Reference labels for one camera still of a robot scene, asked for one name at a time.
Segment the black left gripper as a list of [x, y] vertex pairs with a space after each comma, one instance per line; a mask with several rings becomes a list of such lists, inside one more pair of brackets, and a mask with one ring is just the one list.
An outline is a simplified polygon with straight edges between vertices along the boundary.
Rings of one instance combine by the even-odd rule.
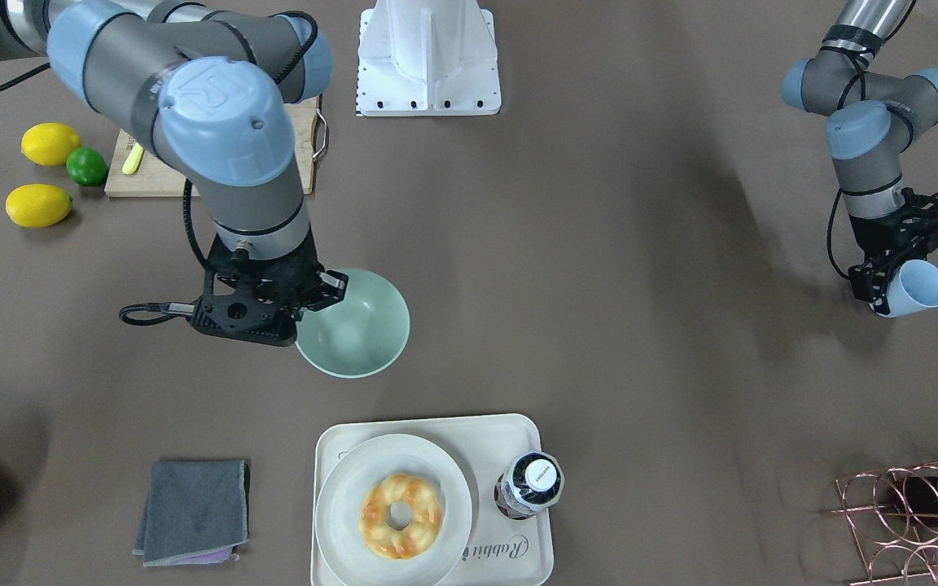
[[906, 260], [927, 260], [938, 248], [938, 192], [920, 195], [902, 189], [904, 203], [879, 218], [852, 216], [853, 236], [863, 263], [848, 270], [853, 297], [868, 305], [881, 300], [891, 275]]

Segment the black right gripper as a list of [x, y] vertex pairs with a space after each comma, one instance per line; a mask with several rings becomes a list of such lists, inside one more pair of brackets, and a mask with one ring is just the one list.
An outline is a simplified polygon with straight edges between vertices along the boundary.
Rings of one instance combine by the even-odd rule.
[[209, 249], [212, 268], [189, 323], [208, 336], [287, 348], [306, 312], [341, 303], [348, 275], [325, 270], [312, 241], [272, 260], [251, 260], [220, 241]]

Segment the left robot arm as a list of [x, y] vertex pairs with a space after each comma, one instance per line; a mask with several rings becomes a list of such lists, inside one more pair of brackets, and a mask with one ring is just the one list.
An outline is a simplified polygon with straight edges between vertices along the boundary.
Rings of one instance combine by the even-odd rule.
[[905, 181], [901, 155], [938, 124], [938, 69], [870, 71], [907, 1], [848, 1], [811, 59], [793, 64], [782, 99], [826, 117], [824, 133], [862, 263], [846, 278], [857, 300], [892, 318], [938, 308], [938, 192]]

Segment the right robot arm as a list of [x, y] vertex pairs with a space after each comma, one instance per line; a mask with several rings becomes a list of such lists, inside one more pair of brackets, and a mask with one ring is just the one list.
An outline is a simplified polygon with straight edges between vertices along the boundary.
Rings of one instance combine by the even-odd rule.
[[306, 312], [338, 304], [348, 278], [318, 262], [286, 111], [321, 95], [331, 50], [312, 16], [250, 16], [197, 1], [0, 1], [0, 62], [46, 57], [86, 107], [185, 178], [216, 238], [197, 300], [121, 308], [152, 326], [286, 348]]

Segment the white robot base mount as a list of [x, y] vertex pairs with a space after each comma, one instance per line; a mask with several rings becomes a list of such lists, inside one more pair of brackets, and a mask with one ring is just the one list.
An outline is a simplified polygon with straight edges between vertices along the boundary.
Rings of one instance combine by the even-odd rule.
[[377, 1], [360, 14], [357, 116], [502, 109], [494, 15], [476, 1]]

